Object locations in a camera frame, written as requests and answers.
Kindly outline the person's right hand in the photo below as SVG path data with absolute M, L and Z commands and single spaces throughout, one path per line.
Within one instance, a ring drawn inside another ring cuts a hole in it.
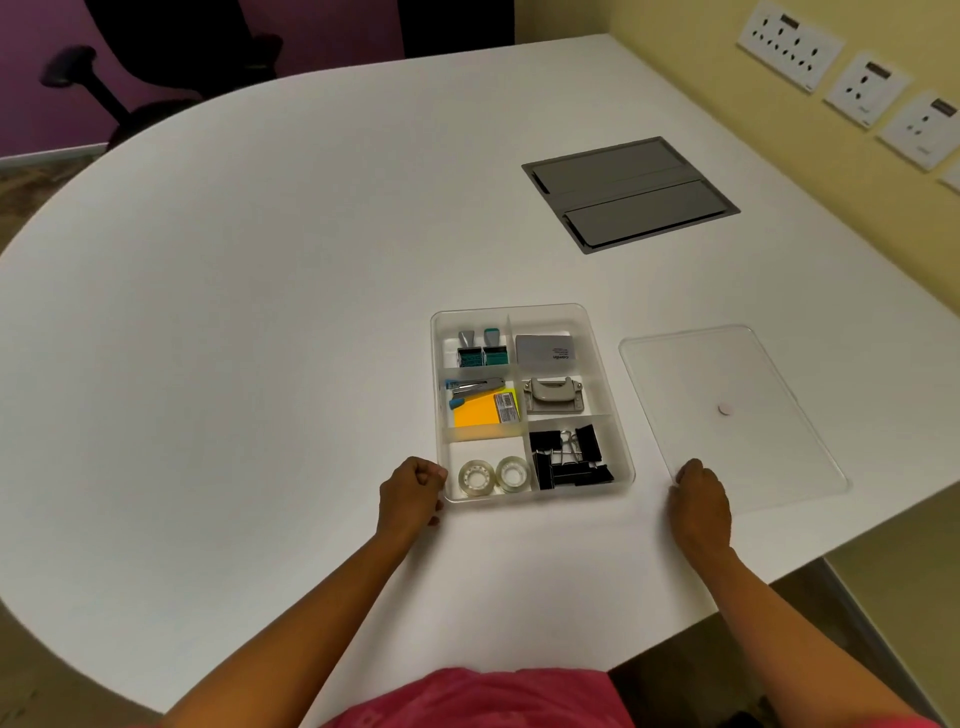
M 733 517 L 726 490 L 711 471 L 711 494 L 667 497 L 667 518 L 676 546 L 694 570 L 731 551 Z

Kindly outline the person's left hand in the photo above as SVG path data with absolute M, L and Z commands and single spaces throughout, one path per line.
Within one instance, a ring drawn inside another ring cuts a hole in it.
M 376 538 L 389 544 L 397 553 L 406 555 L 426 528 L 437 527 L 441 522 L 426 527 L 417 527 L 410 512 L 410 488 L 412 467 L 410 458 L 405 459 L 379 488 L 379 510 Z

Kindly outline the person's right forearm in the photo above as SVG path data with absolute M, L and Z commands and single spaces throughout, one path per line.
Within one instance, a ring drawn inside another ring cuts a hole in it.
M 782 728 L 940 728 L 831 641 L 729 547 L 690 564 Z

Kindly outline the person's left forearm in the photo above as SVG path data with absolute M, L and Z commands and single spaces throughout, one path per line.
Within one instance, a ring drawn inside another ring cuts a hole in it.
M 375 533 L 168 710 L 162 728 L 299 728 L 413 540 Z

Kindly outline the clear plastic lid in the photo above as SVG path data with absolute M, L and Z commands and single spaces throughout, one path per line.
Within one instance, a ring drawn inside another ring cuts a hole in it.
M 749 326 L 628 338 L 619 353 L 668 471 L 701 460 L 734 515 L 851 489 Z M 722 416 L 719 403 L 733 414 Z

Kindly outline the yellow sticky note pad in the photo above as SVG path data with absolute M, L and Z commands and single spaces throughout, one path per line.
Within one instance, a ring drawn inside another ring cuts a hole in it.
M 451 411 L 453 426 L 458 429 L 507 425 L 521 420 L 514 389 L 500 389 L 467 397 Z

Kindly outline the clear plastic organizer tray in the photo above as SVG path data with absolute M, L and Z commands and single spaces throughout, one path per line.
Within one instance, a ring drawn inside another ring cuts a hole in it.
M 477 345 L 506 346 L 510 363 L 506 366 L 458 368 L 458 333 L 473 330 Z M 430 321 L 431 353 L 434 358 L 436 432 L 438 460 L 449 472 L 444 497 L 449 504 L 520 504 L 558 497 L 607 495 L 631 487 L 636 469 L 627 444 L 618 408 L 608 382 L 587 310 L 577 303 L 516 307 L 479 308 L 440 311 Z M 569 334 L 575 339 L 576 361 L 558 372 L 522 370 L 516 359 L 518 334 Z M 524 409 L 522 382 L 531 378 L 561 380 L 571 377 L 582 383 L 585 409 L 579 415 L 534 415 Z M 455 427 L 449 407 L 450 392 L 446 380 L 482 380 L 502 378 L 503 389 L 513 389 L 520 421 L 499 425 Z M 540 491 L 536 488 L 532 455 L 528 443 L 530 431 L 575 429 L 593 424 L 606 463 L 616 480 L 605 486 Z M 505 457 L 525 458 L 531 468 L 531 483 L 526 491 L 506 493 L 496 483 L 487 496 L 466 497 L 459 488 L 461 467 L 480 459 L 497 469 Z

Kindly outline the silver blue stapler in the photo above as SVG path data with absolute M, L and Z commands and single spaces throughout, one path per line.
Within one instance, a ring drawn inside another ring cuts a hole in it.
M 470 398 L 475 398 L 489 392 L 497 392 L 505 387 L 505 380 L 502 377 L 489 377 L 482 379 L 455 380 L 447 379 L 444 382 L 445 389 L 450 392 L 448 407 L 451 410 L 462 407 Z

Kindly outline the pile of black binder clips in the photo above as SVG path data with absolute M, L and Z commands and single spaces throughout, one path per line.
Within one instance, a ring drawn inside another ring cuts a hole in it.
M 616 481 L 592 423 L 567 429 L 533 430 L 527 439 L 535 488 L 539 491 L 592 488 Z

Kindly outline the grey hole punch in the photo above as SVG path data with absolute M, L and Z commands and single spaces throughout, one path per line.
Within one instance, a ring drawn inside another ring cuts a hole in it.
M 562 379 L 531 377 L 522 381 L 527 415 L 579 415 L 586 409 L 583 383 L 571 376 Z

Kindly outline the grey card box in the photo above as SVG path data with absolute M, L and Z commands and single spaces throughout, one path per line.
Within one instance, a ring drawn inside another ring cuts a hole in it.
M 577 359 L 575 339 L 570 334 L 517 334 L 515 359 L 522 370 L 558 373 Z

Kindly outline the pink shirt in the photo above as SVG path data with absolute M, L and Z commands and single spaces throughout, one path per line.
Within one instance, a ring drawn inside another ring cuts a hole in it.
M 436 670 L 319 728 L 635 728 L 606 672 Z

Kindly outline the black office chair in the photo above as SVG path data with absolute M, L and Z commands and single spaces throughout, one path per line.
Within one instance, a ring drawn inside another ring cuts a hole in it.
M 96 50 L 73 45 L 44 66 L 49 89 L 80 86 L 117 123 L 106 150 L 204 101 L 278 77 L 283 39 L 253 33 L 239 0 L 84 0 L 109 49 L 140 81 L 192 91 L 196 100 L 173 99 L 127 109 L 95 73 Z

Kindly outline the large white wall socket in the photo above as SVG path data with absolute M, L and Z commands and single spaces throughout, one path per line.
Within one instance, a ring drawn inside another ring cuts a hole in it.
M 759 0 L 736 45 L 810 94 L 820 86 L 846 42 L 770 0 Z

